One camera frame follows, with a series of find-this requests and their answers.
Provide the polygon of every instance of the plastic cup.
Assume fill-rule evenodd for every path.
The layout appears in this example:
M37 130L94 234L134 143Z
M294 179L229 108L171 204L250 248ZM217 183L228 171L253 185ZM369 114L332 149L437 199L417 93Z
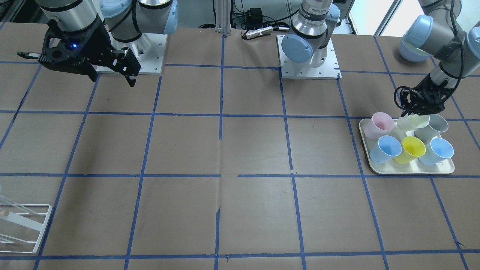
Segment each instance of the plastic cup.
M396 121L396 126L401 131L411 131L417 128L424 128L430 122L430 115L411 114L400 117Z
M435 165L451 158L454 153L452 145L442 138L433 138L426 148L425 155L419 157L420 162L425 165Z
M370 159L375 163L385 163L392 158L400 155L402 145L400 142L389 135L381 136L378 142L370 151Z
M447 120L438 114L432 114L430 115L430 121L426 127L415 130L415 136L422 141L428 141L447 130Z
M425 144L420 139L407 136L402 140L402 153L394 160L400 164L407 164L425 155L425 151Z
M390 115L384 112L376 112L365 126L365 136L370 140L378 140L381 136L392 131L394 126L395 123Z

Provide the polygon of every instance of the blue tape grid line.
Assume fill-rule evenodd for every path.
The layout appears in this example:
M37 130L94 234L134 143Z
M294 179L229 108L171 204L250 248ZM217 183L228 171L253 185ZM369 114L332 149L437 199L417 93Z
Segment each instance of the blue tape grid line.
M285 123L285 136L287 140L287 152L288 152L288 162L290 165L290 177L292 179L292 188L293 188L293 198L295 201L295 214L297 216L297 228L299 234L299 243L300 243L300 257L302 262L302 269L307 270L307 260L305 258L305 248L303 245L303 233L301 228L301 219L300 219L300 207L299 207L299 200L298 200L298 193L297 193L297 183L295 181L295 176L293 174L293 159L292 159L292 151L290 146L290 133L288 131L288 117L287 117L287 105L285 103L285 92L283 89L282 83L282 70L278 69L278 77L280 80L280 92L282 94L282 108L283 108L283 121Z
M214 270L218 270L218 253L220 249L220 209L218 208L216 212L215 218L215 262L214 262Z
M57 193L57 197L55 199L55 203L53 205L53 208L52 208L52 212L50 214L50 219L48 220L48 224L47 224L47 227L45 229L45 235L44 235L44 238L43 238L43 241L42 241L42 244L40 246L40 249L39 249L39 252L38 252L38 257L35 261L35 266L34 266L34 270L37 270L38 269L38 265L40 263L40 258L42 257L43 255L43 251L45 249L45 244L47 243L47 239L48 239L48 235L50 234L50 228L52 226L52 221L53 221L53 218L55 217L55 213L57 212L57 207L58 207L58 204L59 204L59 201L60 201L60 196L62 194L62 191L63 191L63 187L65 186L65 180L67 179L67 174L68 174L68 171L70 169L70 166L72 164L72 160L73 160L73 156L75 154L75 150L77 149L77 145L78 145L78 141L80 140L80 135L82 134L82 130L85 126L85 120L88 116L88 111L90 109L90 105L92 105L92 100L93 100L93 97L95 95L95 91L96 91L96 88L98 86L98 82L100 81L100 77L101 75L99 74L98 75L98 78L95 82L95 85L93 87L93 90L92 90L92 94L90 95L90 99L88 101L88 104L87 104L87 107L85 109L85 112L84 112L84 117L82 119L82 123L80 124L80 127L78 129L78 133L77 133L77 137L75 139L75 143L73 144L73 147L72 147L72 151L70 152L70 157L68 159L68 163L67 163L67 166L65 168L65 172L63 174L63 177L62 177L62 180L61 180L61 183L60 183L60 187L59 187L59 190L58 190L58 193Z
M10 125L8 126L7 131L5 132L5 135L3 135L3 138L2 138L2 140L0 141L0 149L2 148L3 144L5 143L5 140L7 139L7 136L8 136L8 134L10 133L10 130L12 130L13 124L15 123L15 120L17 119L17 115L18 115L20 109L22 108L22 106L24 105L24 102L25 102L28 94L30 93L30 90L32 89L32 86L33 86L33 84L35 83L35 80L36 80L36 78L38 77L38 74L40 73L40 68L41 68L41 66L38 66L38 68L37 68L37 70L36 70L36 72L35 72L35 75L33 76L33 79L32 79L32 81L30 82L30 85L28 86L27 91L25 92L24 97L23 97L22 100L20 101L20 104L18 105L18 108L17 108L17 110L15 111L15 114L14 114L12 120L10 121Z
M442 202L442 199L440 198L440 193L438 193L437 186L435 185L435 182L433 181L433 178L430 177L430 182L432 183L433 190L435 191L435 195L437 196L438 203L440 204L440 208L442 209L442 212L444 214L445 220L447 222L448 228L450 229L450 232L452 233L453 241L455 241L455 245L457 248L458 253L460 254L460 257L462 258L463 266L465 267L465 270L468 270L468 265L467 262L465 261L465 256L463 256L462 249L460 248L460 242L455 236L455 232L453 231L452 224L450 222L450 219L448 218L447 212L445 211L444 204Z
M433 250L393 250L385 251L387 255L417 255L417 254L458 254L457 249L433 249ZM462 253L479 254L480 249L463 249ZM380 256L381 251L354 251L354 252L307 252L305 257L350 257L350 256ZM133 259L213 259L213 258L291 258L301 257L301 253L236 253L229 255L216 254L164 254L164 255L130 255ZM41 260L105 260L125 259L126 255L46 255ZM37 256L0 256L0 260L35 260Z
M223 137L223 87L224 87L224 63L225 63L225 38L226 35L222 35L222 55L221 55L221 70L220 70L220 117L219 117L219 131L218 139Z
M357 143L355 142L355 138L353 136L353 129L352 129L352 125L350 123L350 117L348 115L347 104L345 103L345 98L343 96L342 86L340 85L340 77L338 77L336 83L337 83L337 86L338 86L338 91L340 92L340 97L342 98L343 110L345 111L345 116L347 117L348 129L350 130L350 135L352 136L353 149L355 150L355 156L357 157L357 163L358 163L358 167L359 167L359 170L360 170L360 175L361 175L361 178L362 178L362 181L363 181L363 187L365 188L365 193L367 195L368 204L370 206L370 211L372 213L373 223L375 224L375 229L377 231L378 242L380 244L380 250L381 250L381 253L382 253L382 258L384 259L385 269L389 270L388 262L387 262L387 256L386 256L386 253L385 253L384 242L382 240L382 234L380 233L380 227L378 225L377 216L375 214L375 209L373 208L372 198L370 197L370 192L368 190L367 180L365 179L365 175L363 173L363 168L361 166L360 155L359 155L358 150L357 150Z
M130 256L132 254L133 237L134 237L134 234L135 234L135 226L136 226L136 223L137 223L138 209L140 207L140 198L142 196L142 188L143 188L143 182L144 182L144 177L145 177L145 167L147 165L148 150L150 148L150 140L152 138L153 125L154 125L154 121L155 121L155 111L156 111L156 107L157 107L157 104L158 104L158 96L160 95L161 85L162 85L162 77L159 76L158 85L157 85L157 88L156 88L155 101L154 101L154 105L153 105L153 109L152 109L152 113L151 113L151 118L150 118L150 126L148 128L148 135L147 135L147 142L146 142L146 145L145 145L144 160L143 160L143 163L142 163L142 170L140 172L140 180L138 182L138 195L137 195L137 199L136 199L136 202L135 202L135 210L133 212L132 228L130 230L130 237L129 237L129 240L128 240L127 256L125 258L124 270L128 270L128 264L130 262Z

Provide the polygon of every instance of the grid square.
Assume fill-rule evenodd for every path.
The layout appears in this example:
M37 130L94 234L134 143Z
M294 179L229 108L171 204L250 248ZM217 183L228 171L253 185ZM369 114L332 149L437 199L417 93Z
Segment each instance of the grid square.
M380 250L362 179L296 181L305 252Z
M85 75L42 67L22 109L85 111L94 85Z
M3 270L31 270L35 260L0 260L0 269Z
M277 70L225 69L224 114L283 115Z
M429 179L370 178L385 250L456 249Z
M480 77L468 77L463 79L458 85L458 89L453 94L457 105L462 114L467 119L480 119L480 92L478 85Z
M464 249L480 249L480 182L478 179L435 179L438 193L452 224L455 236Z
M0 138L3 138L7 132L14 115L14 113L0 113Z
M480 269L480 254L464 254L468 269Z
M82 115L17 116L0 150L0 172L64 173Z
M337 81L282 80L288 115L345 116Z
M372 36L332 35L332 41L342 70L386 72Z
M465 268L459 254L388 255L387 260L390 270L451 270Z
M213 268L213 259L130 259L128 263L129 270L212 270Z
M53 205L61 180L61 177L0 176L0 194L17 203Z
M307 269L384 270L382 256L307 257Z
M218 261L219 270L301 270L300 257L289 258L231 258Z
M218 187L212 178L145 178L132 254L215 253Z
M217 174L218 118L156 116L146 173Z
M138 178L67 178L43 255L125 255Z
M480 151L464 122L449 121L448 130L442 138L452 144L455 154L455 175L480 175Z
M371 117L378 111L399 117L395 88L386 74L346 73L340 81L349 116Z
M69 173L140 173L150 116L89 115Z
M425 76L422 76L422 75L397 75L397 74L392 75L392 77L397 87L400 87L400 86L415 87L425 78ZM440 112L440 115L442 115L445 118L453 118L453 119L461 118L460 113L458 113L458 110L451 98L449 98L445 102L445 110Z
M288 129L295 173L360 173L345 119L294 118Z
M0 61L36 62L17 52L41 52L47 30L47 24L5 23L0 31Z
M221 181L220 254L300 252L291 179Z
M178 28L168 36L167 64L221 65L222 34L214 29Z
M422 62L409 62L400 55L400 37L377 37L378 45L387 62L390 72L429 73L435 67L430 59Z
M138 75L135 87L118 74L102 74L90 111L152 112L158 76Z
M18 109L38 69L38 65L19 65L0 63L0 110Z
M119 269L123 269L124 264L125 264L125 260L117 260L117 259L41 260L40 264L38 265L38 270L51 270L51 269L119 270Z
M224 117L221 173L290 174L284 119Z
M242 30L232 29L225 38L225 65L242 67L279 67L276 34L243 40Z
M157 112L219 113L221 69L166 66Z

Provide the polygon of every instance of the beige tray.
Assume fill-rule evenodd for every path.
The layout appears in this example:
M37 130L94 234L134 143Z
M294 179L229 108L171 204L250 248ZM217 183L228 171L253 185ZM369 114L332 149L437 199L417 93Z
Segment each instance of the beige tray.
M455 170L455 165L453 164L452 159L444 160L443 162L437 163L436 165L428 166L421 163L418 159L410 161L407 164L399 164L394 160L389 160L383 164L378 164L373 162L370 159L369 153L370 150L375 146L377 140L370 140L363 133L363 128L368 123L369 119L362 119L359 123L360 135L363 143L363 148L365 150L365 155L367 156L368 164L370 168L378 174L449 174L453 173ZM396 126L393 128L390 136L395 137L400 142L406 136L414 136L413 131L404 132L401 131Z

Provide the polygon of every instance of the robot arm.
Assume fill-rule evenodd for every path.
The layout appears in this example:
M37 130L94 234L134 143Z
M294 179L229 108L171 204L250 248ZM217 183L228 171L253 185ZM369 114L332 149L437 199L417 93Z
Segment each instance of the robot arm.
M416 87L396 89L396 105L418 115L444 110L444 103L462 79L480 66L480 22L468 33L456 22L460 0L419 0L425 15L420 15L404 36L404 41L440 60ZM396 94L400 94L400 104Z
M36 0L49 18L41 53L19 52L19 56L38 59L50 70L98 77L92 65L101 65L124 75L135 85L140 64L128 47L115 49L91 0ZM53 39L59 42L51 46Z

